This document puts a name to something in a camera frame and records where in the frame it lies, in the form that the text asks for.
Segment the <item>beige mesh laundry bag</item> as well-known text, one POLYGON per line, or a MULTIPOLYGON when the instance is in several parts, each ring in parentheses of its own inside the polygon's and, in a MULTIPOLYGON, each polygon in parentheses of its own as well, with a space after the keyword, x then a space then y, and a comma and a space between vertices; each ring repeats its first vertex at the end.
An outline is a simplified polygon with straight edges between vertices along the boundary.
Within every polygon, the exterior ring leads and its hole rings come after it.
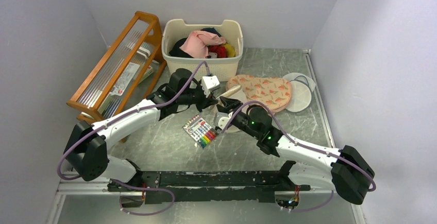
MULTIPOLYGON (((227 90, 226 92, 224 92, 223 94, 221 94, 219 97, 217 97, 218 105, 224 106, 224 104, 220 100, 220 97, 237 99, 240 102, 242 102, 243 104, 248 101, 245 93, 242 90, 241 85, 235 85, 235 86, 231 87, 229 90, 227 90)), ((245 106, 242 109, 241 113, 246 113, 247 108, 248 108, 248 106, 245 106)), ((218 112, 217 107, 214 106, 213 113, 216 114, 217 112, 218 112)), ((237 127, 235 127, 234 125, 231 125, 228 127, 228 129, 226 130, 225 133, 235 133, 235 132, 239 132, 239 131, 240 130, 237 127)))

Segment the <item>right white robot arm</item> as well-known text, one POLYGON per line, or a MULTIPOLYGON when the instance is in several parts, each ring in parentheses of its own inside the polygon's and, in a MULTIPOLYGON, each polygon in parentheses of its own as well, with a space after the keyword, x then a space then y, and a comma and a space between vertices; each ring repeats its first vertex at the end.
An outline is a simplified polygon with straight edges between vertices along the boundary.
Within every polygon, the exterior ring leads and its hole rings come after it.
POLYGON ((214 123, 222 132, 236 127, 256 139, 263 153, 295 162, 278 176, 282 189, 290 190, 295 185, 321 187, 356 205, 376 190, 373 169, 354 147, 330 148, 298 139, 286 133, 273 112, 259 101, 242 103, 220 97, 216 107, 214 123))

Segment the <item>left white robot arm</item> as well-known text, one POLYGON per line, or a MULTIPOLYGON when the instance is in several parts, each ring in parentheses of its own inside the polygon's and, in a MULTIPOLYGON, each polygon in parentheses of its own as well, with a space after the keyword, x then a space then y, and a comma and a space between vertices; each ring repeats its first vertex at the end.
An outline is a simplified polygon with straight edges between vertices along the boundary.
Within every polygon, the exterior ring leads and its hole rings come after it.
POLYGON ((108 150, 138 129, 182 112, 183 107, 195 106, 202 111, 217 104, 213 93, 219 88, 216 76, 210 74, 196 80, 191 71, 179 68, 171 74, 168 83, 134 107, 91 125, 85 121, 77 123, 62 158, 84 181, 105 177, 121 181, 128 190, 136 191, 143 183, 141 170, 128 159, 110 156, 108 150))

